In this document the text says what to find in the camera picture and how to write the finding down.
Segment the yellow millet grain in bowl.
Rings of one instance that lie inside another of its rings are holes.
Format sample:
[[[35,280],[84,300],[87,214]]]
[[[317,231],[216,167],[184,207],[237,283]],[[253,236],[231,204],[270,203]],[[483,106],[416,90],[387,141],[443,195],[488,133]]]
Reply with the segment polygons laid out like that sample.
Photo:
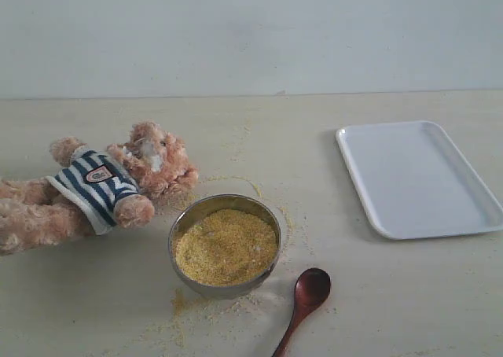
[[[191,226],[174,249],[188,278],[209,286],[239,285],[259,276],[278,250],[272,226],[258,216],[222,209]]]

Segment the white plastic tray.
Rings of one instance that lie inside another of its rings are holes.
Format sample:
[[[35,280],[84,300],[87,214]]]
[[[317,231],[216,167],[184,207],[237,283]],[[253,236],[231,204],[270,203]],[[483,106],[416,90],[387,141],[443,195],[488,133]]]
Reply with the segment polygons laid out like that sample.
[[[336,140],[381,236],[413,240],[502,229],[502,206],[437,123],[352,125],[339,129]]]

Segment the dark red wooden spoon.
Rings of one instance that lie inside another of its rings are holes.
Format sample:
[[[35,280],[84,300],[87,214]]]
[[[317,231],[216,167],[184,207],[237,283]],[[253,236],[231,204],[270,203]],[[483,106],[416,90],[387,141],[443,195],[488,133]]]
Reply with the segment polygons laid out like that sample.
[[[284,356],[288,343],[302,321],[317,310],[329,297],[332,282],[329,274],[321,268],[306,269],[298,278],[294,287],[293,312],[288,328],[272,354]]]

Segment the steel bowl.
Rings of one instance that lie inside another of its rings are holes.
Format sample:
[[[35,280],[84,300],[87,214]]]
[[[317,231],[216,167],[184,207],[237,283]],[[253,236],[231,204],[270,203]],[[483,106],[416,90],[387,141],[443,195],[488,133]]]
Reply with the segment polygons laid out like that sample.
[[[261,273],[252,280],[232,286],[209,286],[188,278],[182,273],[176,264],[174,257],[174,249],[182,235],[188,229],[203,220],[206,216],[222,209],[233,209],[246,212],[258,216],[261,220],[273,227],[278,242],[277,254],[273,262]],[[170,261],[176,275],[196,293],[201,296],[212,299],[233,299],[243,296],[259,287],[271,274],[275,268],[282,249],[282,232],[276,216],[262,202],[255,198],[244,195],[226,193],[217,194],[214,196],[205,197],[186,208],[174,221],[167,239],[167,248],[170,256]]]

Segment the tan teddy bear striped sweater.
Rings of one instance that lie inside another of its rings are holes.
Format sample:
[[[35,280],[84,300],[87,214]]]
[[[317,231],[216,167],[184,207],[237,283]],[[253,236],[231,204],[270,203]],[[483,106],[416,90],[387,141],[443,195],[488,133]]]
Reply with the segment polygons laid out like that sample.
[[[198,171],[184,142],[160,125],[136,123],[130,139],[97,151],[75,137],[56,140],[55,175],[1,181],[1,254],[58,245],[148,224],[155,204],[194,188]]]

